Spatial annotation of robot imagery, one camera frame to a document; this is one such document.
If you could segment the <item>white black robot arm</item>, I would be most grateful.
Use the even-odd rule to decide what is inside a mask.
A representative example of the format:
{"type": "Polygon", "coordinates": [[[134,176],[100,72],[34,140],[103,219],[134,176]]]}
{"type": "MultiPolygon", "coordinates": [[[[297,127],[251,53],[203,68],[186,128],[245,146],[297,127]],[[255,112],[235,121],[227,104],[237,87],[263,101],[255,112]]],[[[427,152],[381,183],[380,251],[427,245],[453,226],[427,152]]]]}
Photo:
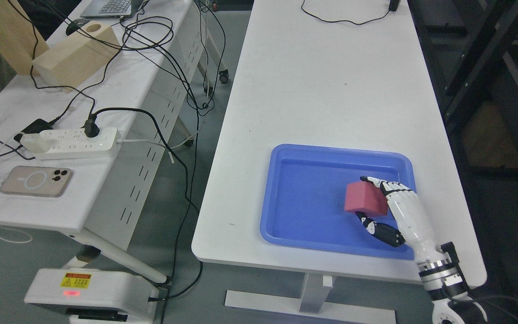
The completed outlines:
{"type": "Polygon", "coordinates": [[[434,324],[487,324],[483,306],[469,293],[453,242],[441,246],[443,258],[418,264],[419,277],[433,303],[434,324]]]}

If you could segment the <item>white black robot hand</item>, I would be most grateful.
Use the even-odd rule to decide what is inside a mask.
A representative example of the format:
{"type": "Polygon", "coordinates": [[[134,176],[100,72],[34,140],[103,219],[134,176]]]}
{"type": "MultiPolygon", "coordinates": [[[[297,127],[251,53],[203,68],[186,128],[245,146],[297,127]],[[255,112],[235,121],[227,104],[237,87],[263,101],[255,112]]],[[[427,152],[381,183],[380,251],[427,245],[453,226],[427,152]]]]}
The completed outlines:
{"type": "Polygon", "coordinates": [[[433,263],[445,258],[423,202],[414,190],[400,182],[370,176],[361,176],[360,179],[372,184],[384,195],[400,236],[415,253],[416,263],[433,263]]]}

